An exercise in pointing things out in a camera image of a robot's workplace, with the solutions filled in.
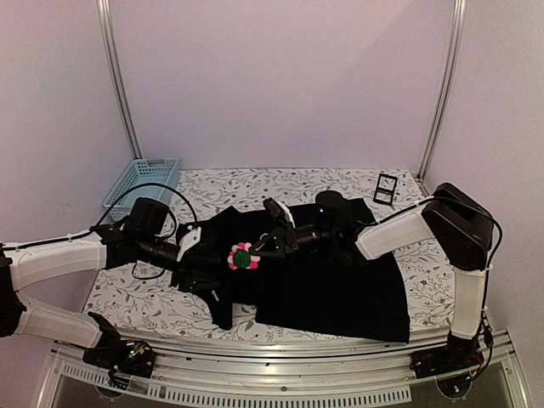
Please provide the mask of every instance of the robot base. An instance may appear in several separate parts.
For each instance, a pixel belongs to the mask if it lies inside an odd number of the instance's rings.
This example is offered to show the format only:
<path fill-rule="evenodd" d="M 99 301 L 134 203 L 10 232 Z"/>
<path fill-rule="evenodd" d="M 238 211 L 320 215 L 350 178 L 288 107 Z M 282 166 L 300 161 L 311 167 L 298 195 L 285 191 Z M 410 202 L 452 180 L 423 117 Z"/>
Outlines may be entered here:
<path fill-rule="evenodd" d="M 484 356 L 479 351 L 478 336 L 472 340 L 465 340 L 453 336 L 450 332 L 445 346 L 412 353 L 410 369 L 419 379 L 468 369 L 480 365 L 483 360 Z"/>

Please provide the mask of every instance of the pink flower decoration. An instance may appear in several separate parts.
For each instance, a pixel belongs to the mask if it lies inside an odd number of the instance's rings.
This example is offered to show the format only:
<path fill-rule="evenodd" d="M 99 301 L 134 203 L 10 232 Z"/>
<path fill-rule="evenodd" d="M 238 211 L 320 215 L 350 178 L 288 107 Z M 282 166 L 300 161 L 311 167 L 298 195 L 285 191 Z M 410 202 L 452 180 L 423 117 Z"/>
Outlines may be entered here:
<path fill-rule="evenodd" d="M 261 257 L 255 257 L 249 253 L 249 248 L 252 244 L 249 242 L 241 242 L 238 245 L 232 246 L 227 261 L 229 262 L 229 268 L 234 269 L 256 269 L 258 268 L 258 262 Z"/>

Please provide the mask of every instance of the black t-shirt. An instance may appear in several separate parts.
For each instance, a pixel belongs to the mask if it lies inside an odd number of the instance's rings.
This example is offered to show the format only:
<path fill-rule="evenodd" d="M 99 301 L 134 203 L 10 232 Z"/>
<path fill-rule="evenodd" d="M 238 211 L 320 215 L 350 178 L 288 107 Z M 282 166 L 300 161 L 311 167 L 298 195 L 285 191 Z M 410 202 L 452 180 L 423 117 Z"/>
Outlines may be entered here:
<path fill-rule="evenodd" d="M 354 218 L 374 221 L 362 199 L 350 201 Z M 315 223 L 316 205 L 290 207 L 295 224 Z M 257 269 L 229 267 L 233 245 L 256 242 L 274 220 L 265 211 L 238 212 L 233 207 L 199 223 L 202 242 L 184 255 L 185 268 L 196 268 L 222 286 L 195 292 L 208 305 L 214 324 L 232 327 L 232 304 L 257 306 L 256 322 L 308 332 L 364 337 L 391 342 L 410 338 L 405 286 L 392 253 L 363 265 L 346 266 L 334 257 L 315 262 L 301 254 L 284 261 L 261 258 Z M 212 252 L 218 263 L 191 260 Z"/>

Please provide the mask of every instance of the white wall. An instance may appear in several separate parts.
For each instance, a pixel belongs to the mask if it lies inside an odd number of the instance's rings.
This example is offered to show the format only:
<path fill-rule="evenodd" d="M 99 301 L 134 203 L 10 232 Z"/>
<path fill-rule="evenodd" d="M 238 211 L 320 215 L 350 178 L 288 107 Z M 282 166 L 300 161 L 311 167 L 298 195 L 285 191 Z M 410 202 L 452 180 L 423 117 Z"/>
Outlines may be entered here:
<path fill-rule="evenodd" d="M 535 406 L 544 406 L 543 20 L 543 2 L 468 2 L 428 181 L 457 184 L 504 228 L 488 304 L 511 332 Z"/>
<path fill-rule="evenodd" d="M 416 171 L 453 4 L 114 0 L 144 155 L 184 168 Z"/>
<path fill-rule="evenodd" d="M 93 224 L 130 160 L 95 2 L 0 2 L 0 242 Z M 28 288 L 69 309 L 93 274 Z M 28 408 L 50 343 L 0 339 L 0 405 Z"/>

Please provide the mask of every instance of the aluminum frame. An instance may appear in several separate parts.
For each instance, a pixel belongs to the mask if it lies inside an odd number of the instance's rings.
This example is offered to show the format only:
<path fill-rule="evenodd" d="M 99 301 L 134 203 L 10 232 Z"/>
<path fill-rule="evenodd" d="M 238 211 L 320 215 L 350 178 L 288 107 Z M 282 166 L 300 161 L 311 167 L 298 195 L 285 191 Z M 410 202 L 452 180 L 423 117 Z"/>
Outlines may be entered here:
<path fill-rule="evenodd" d="M 451 92 L 451 84 L 455 75 L 457 56 L 461 47 L 462 29 L 465 24 L 465 13 L 467 9 L 466 0 L 456 0 L 453 21 L 451 22 L 450 46 L 445 63 L 444 75 L 442 76 L 442 84 L 440 86 L 439 100 L 434 110 L 433 123 L 428 135 L 427 144 L 423 151 L 423 158 L 416 175 L 416 180 L 425 184 L 429 168 L 433 162 L 434 151 L 439 140 L 440 129 L 444 120 L 448 99 Z"/>
<path fill-rule="evenodd" d="M 139 145 L 136 129 L 128 107 L 127 93 L 122 80 L 121 67 L 119 66 L 119 56 L 113 33 L 113 22 L 111 21 L 110 0 L 97 0 L 99 9 L 100 28 L 102 30 L 102 39 L 104 40 L 105 54 L 110 68 L 111 81 L 116 93 L 117 105 L 121 113 L 123 127 L 127 136 L 128 146 L 133 159 L 143 159 L 144 155 Z"/>
<path fill-rule="evenodd" d="M 105 53 L 110 68 L 111 80 L 116 91 L 116 100 L 121 112 L 125 134 L 127 135 L 128 145 L 130 147 L 133 159 L 142 159 L 144 155 L 140 148 L 138 136 L 133 125 L 133 119 L 128 106 L 128 98 L 125 86 L 122 80 L 121 67 L 117 54 L 116 41 L 113 31 L 113 22 L 111 18 L 110 0 L 97 0 L 99 9 L 100 26 L 104 40 Z M 422 155 L 422 161 L 416 174 L 416 180 L 423 186 L 431 166 L 436 144 L 439 139 L 439 132 L 442 127 L 444 115 L 450 97 L 451 84 L 456 69 L 457 55 L 461 47 L 462 29 L 465 21 L 465 11 L 467 8 L 466 0 L 456 0 L 453 12 L 453 19 L 450 31 L 450 43 L 445 62 L 444 75 L 440 86 L 438 102 L 434 111 L 431 129 L 428 135 L 427 143 Z"/>
<path fill-rule="evenodd" d="M 207 399 L 228 399 L 227 405 L 257 407 L 259 401 L 278 401 L 275 406 L 310 408 L 314 400 L 331 401 L 330 406 L 343 408 L 350 399 L 370 394 L 387 394 L 394 390 L 425 382 L 434 377 L 416 379 L 410 370 L 410 353 L 444 344 L 422 340 L 413 344 L 388 348 L 387 344 L 367 345 L 367 349 L 346 350 L 343 355 L 295 356 L 286 345 L 274 344 L 278 357 L 255 358 L 241 354 L 203 354 L 189 351 L 183 344 L 154 344 L 156 368 L 151 379 L 134 377 L 127 389 L 132 394 L 150 400 L 160 400 L 183 406 L 216 406 Z M 506 330 L 496 331 L 492 364 L 501 364 L 513 406 L 531 407 L 523 373 Z M 312 349 L 312 343 L 302 342 L 298 352 Z M 37 406 L 50 408 L 61 376 L 116 391 L 107 381 L 106 370 L 81 362 L 82 351 L 68 345 L 55 345 L 47 381 L 43 384 Z M 484 349 L 484 357 L 489 351 Z M 363 405 L 381 406 L 386 404 Z"/>

